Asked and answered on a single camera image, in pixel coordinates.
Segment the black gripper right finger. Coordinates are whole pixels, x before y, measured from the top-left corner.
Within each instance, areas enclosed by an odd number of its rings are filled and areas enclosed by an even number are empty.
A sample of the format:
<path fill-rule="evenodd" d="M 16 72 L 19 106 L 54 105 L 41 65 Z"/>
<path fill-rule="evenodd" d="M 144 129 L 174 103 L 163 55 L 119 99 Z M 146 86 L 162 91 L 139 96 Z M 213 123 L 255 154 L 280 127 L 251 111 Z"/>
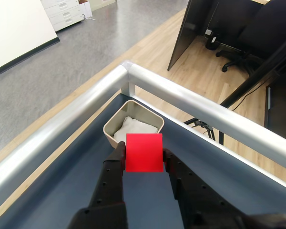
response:
<path fill-rule="evenodd" d="M 178 201 L 185 229 L 244 229 L 238 210 L 170 150 L 163 150 L 174 199 Z"/>

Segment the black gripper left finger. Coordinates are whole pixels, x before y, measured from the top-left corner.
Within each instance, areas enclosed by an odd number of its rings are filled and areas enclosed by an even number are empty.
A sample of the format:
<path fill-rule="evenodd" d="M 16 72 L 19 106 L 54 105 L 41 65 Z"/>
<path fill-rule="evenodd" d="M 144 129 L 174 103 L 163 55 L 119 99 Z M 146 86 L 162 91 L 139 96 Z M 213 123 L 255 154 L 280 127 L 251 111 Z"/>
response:
<path fill-rule="evenodd" d="M 127 211 L 123 199 L 123 171 L 126 146 L 120 142 L 105 159 L 89 205 L 80 209 L 69 229 L 127 229 Z"/>

